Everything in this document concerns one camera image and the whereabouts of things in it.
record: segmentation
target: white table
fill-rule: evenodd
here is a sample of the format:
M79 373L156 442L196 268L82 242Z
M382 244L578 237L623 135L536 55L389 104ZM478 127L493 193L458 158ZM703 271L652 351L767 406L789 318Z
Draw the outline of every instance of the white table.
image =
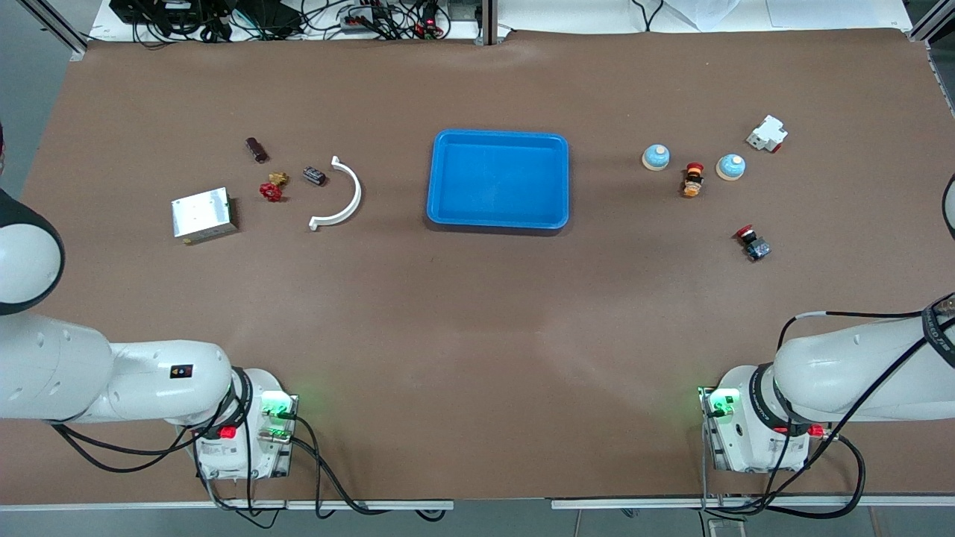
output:
M896 28L901 32L912 29L908 14L902 0L868 0L875 12L877 23L871 28ZM286 4L298 10L300 2L286 0ZM647 16L655 9L656 0L642 2L647 9ZM325 5L325 0L307 0L306 11L314 10ZM509 28L531 30L538 32L563 33L636 33L643 28L643 19L640 10L629 0L500 0L499 22L502 25L501 34L506 34ZM312 19L311 24L316 28L326 28L336 24L339 6L323 11ZM441 17L438 23L444 26ZM689 21L670 6L664 5L653 21L654 32L696 33L699 32ZM791 28L776 28L770 20L766 0L742 0L738 6L723 19L713 32L769 32L779 30L799 30ZM133 27L123 24L110 10L109 0L103 0L99 13L93 24L90 35L105 41L132 41ZM472 21L456 21L451 33L451 39L473 39L478 35L478 24ZM337 34L335 39L341 38L369 38L370 34L358 35ZM139 27L139 38L145 41L154 41L155 38L142 26ZM245 30L233 27L232 40L241 41L253 39L254 36ZM303 39L322 39L323 33L311 29L299 37Z

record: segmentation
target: brown table surface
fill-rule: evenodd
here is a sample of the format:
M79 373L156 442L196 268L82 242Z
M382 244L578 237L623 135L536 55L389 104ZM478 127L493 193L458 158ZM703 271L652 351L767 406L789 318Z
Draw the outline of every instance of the brown table surface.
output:
M744 138L766 114L771 155ZM557 236L425 224L435 134L555 132L570 143ZM924 45L895 31L287 42L159 52L93 43L70 66L24 200L67 267L36 311L113 341L214 341L301 394L353 496L599 497L700 492L698 385L773 358L802 311L908 311L952 290L941 197L955 124ZM256 164L243 140L272 157ZM640 164L669 146L659 173ZM681 169L742 154L694 200ZM335 212L354 168L366 197ZM329 173L314 187L298 177ZM284 203L258 193L293 176ZM169 202L228 187L238 234L186 247ZM773 246L750 263L744 224ZM808 320L794 334L841 328ZM162 422L83 427L150 447ZM870 492L951 492L955 421L853 425ZM0 503L205 498L184 454L135 475L94 469L39 422L0 423ZM794 491L851 488L843 454ZM104 455L108 462L128 460ZM714 472L713 489L764 477ZM312 466L259 485L309 499ZM230 493L231 487L223 487Z

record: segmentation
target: blue tray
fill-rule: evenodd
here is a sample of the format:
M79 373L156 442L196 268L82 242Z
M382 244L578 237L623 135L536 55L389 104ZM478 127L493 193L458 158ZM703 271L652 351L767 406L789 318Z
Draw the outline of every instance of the blue tray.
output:
M441 131L428 218L450 226L560 229L570 217L567 140L556 134Z

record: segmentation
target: red object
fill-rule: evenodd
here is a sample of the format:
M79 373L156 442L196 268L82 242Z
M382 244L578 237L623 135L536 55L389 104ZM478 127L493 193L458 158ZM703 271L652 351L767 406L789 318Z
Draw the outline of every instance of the red object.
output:
M259 193L270 202L278 202L282 199L282 189L272 183L262 183L259 186Z

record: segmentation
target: silver box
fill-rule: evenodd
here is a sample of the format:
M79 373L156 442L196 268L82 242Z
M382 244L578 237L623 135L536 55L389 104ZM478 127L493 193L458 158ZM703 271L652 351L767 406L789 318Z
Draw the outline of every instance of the silver box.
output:
M173 235L190 245L238 231L225 187L173 201Z

